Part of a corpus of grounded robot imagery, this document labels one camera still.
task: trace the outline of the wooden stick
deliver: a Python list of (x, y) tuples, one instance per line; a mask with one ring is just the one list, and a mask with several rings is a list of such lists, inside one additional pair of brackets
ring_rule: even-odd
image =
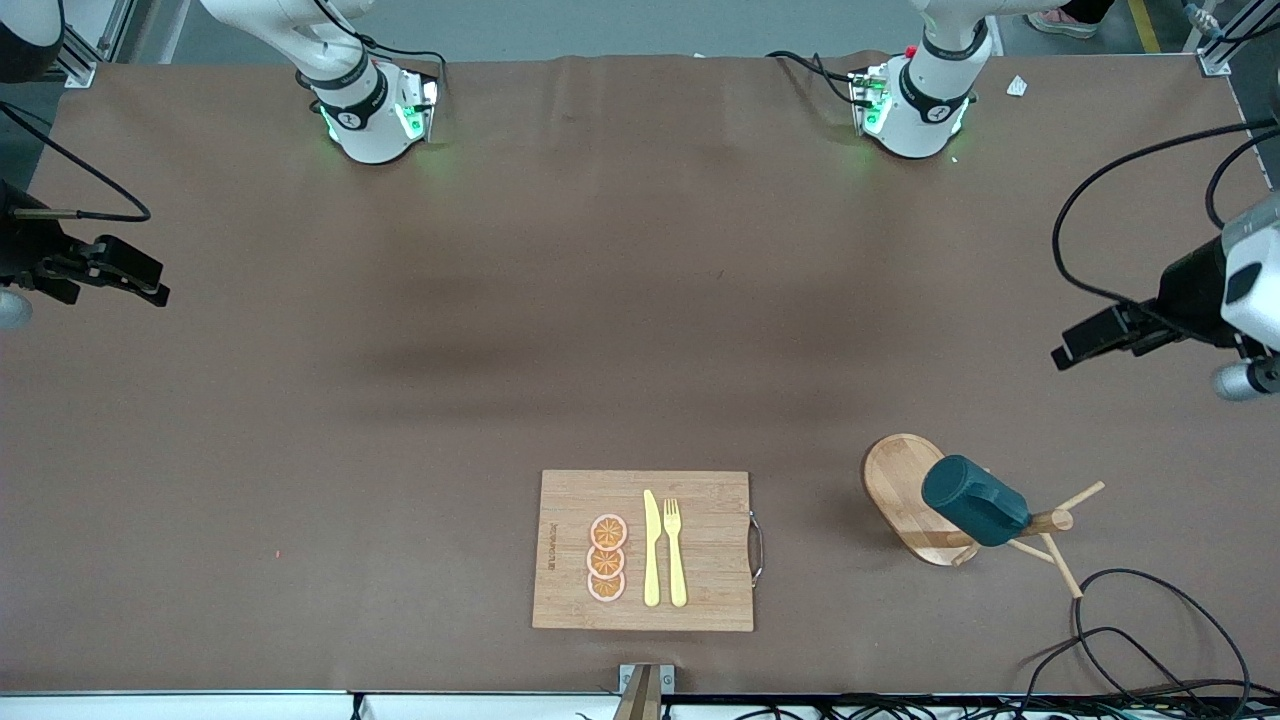
[(1027, 529), (1019, 533), (1018, 537), (1025, 538), (1043, 533), (1061, 533), (1070, 530), (1073, 527), (1075, 527), (1075, 518), (1066, 510), (1055, 509), (1048, 512), (1032, 515), (1032, 524), (1027, 525)]
[[(1027, 525), (1023, 532), (1018, 533), (1018, 537), (1025, 538), (1043, 533), (1061, 533), (1070, 530), (1074, 525), (1075, 518), (1073, 518), (1066, 510), (1037, 512), (1032, 515), (1032, 523)], [(973, 544), (973, 538), (969, 537), (968, 533), (964, 530), (955, 530), (940, 538), (938, 544), (934, 547), (969, 547), (970, 544)]]
[(1029, 544), (1027, 544), (1024, 542), (1009, 541), (1005, 544), (1007, 544), (1009, 547), (1011, 547), (1014, 550), (1020, 550), (1020, 551), (1025, 552), (1027, 555), (1030, 555), (1032, 557), (1036, 557), (1037, 560), (1043, 560), (1044, 562), (1048, 562), (1050, 565), (1056, 565), (1056, 562), (1053, 562), (1053, 556), (1052, 555), (1050, 555), (1047, 552), (1043, 552), (1043, 551), (1039, 551), (1039, 550), (1036, 550), (1034, 547), (1032, 547), (1032, 546), (1029, 546)]
[(618, 708), (613, 712), (613, 720), (640, 720), (644, 708), (645, 691), (649, 688), (649, 665), (636, 665), (627, 687), (618, 701)]
[(960, 555), (956, 555), (955, 557), (951, 559), (951, 566), (952, 568), (959, 568), (960, 565), (963, 565), (963, 564), (973, 560), (973, 556), (978, 555), (978, 550), (980, 550), (980, 548), (982, 548), (980, 544), (973, 542), (973, 544), (970, 544), (969, 547), (964, 548), (964, 552), (961, 552)]
[(1062, 579), (1066, 580), (1066, 587), (1071, 591), (1071, 597), (1079, 600), (1084, 597), (1084, 592), (1080, 591), (1080, 584), (1075, 582), (1075, 575), (1071, 574), (1071, 569), (1066, 566), (1066, 560), (1062, 560), (1061, 551), (1057, 550), (1057, 543), (1053, 542), (1053, 536), (1048, 533), (1041, 533), (1044, 538), (1044, 547), (1048, 548), (1048, 553), (1053, 556), (1053, 565), (1057, 565), (1057, 571), (1062, 574)]
[(1079, 505), (1079, 503), (1084, 502), (1085, 500), (1093, 497), (1094, 495), (1098, 495), (1100, 492), (1102, 492), (1102, 488), (1105, 488), (1105, 487), (1107, 487), (1107, 484), (1103, 483), (1102, 480), (1098, 480), (1098, 482), (1093, 483), (1092, 486), (1089, 486), (1089, 487), (1084, 488), (1083, 491), (1080, 491), (1080, 493), (1076, 495), (1075, 497), (1073, 497), (1071, 500), (1068, 500), (1062, 505), (1059, 505), (1057, 510), (1071, 510), (1076, 505)]

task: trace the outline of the orange slice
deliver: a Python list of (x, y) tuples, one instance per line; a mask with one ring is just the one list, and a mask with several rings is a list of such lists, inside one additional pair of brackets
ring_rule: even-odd
[(627, 577), (620, 574), (616, 578), (596, 578), (595, 575), (586, 577), (586, 592), (591, 593), (591, 597), (599, 600), (600, 602), (613, 602), (614, 600), (622, 597), (622, 591), (627, 589)]
[(591, 544), (599, 550), (609, 551), (622, 547), (627, 542), (627, 524), (614, 514), (600, 515), (591, 523)]
[(627, 559), (622, 555), (621, 548), (600, 550), (591, 547), (586, 551), (586, 570), (602, 580), (617, 578), (626, 562)]

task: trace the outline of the yellow knife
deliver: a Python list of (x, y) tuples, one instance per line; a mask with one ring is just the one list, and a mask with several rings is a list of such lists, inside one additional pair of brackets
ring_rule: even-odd
[(644, 603), (657, 607), (662, 602), (658, 591), (658, 538), (662, 537), (662, 515), (653, 491), (644, 491)]

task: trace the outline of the metal handle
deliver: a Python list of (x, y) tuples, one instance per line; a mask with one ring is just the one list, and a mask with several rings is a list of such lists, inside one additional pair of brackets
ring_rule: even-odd
[[(756, 548), (755, 557), (759, 561), (758, 565), (755, 566), (755, 571), (751, 573), (751, 587), (755, 588), (755, 584), (760, 582), (760, 573), (764, 573), (764, 530), (760, 529), (760, 523), (755, 519), (755, 511), (754, 510), (749, 510), (746, 512), (746, 516), (748, 516), (748, 519), (751, 520), (751, 528), (755, 530), (755, 548)], [(751, 556), (751, 541), (750, 541), (750, 538), (748, 538), (748, 542), (746, 542), (746, 555), (748, 555), (748, 560), (746, 561), (750, 565), (750, 562), (751, 562), (751, 557), (750, 557)]]

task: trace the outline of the green led light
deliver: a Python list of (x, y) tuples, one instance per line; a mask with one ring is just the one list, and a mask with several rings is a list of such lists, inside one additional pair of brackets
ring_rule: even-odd
[(951, 135), (960, 132), (960, 126), (964, 123), (964, 111), (969, 109), (969, 101), (965, 100), (960, 109), (956, 110), (956, 122), (951, 126)]
[(396, 114), (399, 117), (401, 124), (404, 126), (404, 135), (407, 135), (410, 140), (422, 137), (422, 113), (419, 113), (413, 108), (404, 108), (397, 104)]
[(890, 105), (890, 99), (887, 96), (882, 101), (877, 102), (876, 106), (867, 113), (867, 132), (876, 135), (884, 129), (884, 119), (888, 118), (888, 111), (891, 109), (892, 106)]
[(324, 109), (324, 105), (320, 106), (320, 117), (324, 118), (324, 124), (329, 128), (329, 140), (340, 145), (342, 141), (338, 140), (338, 131), (333, 129), (333, 120), (329, 119), (329, 113)]

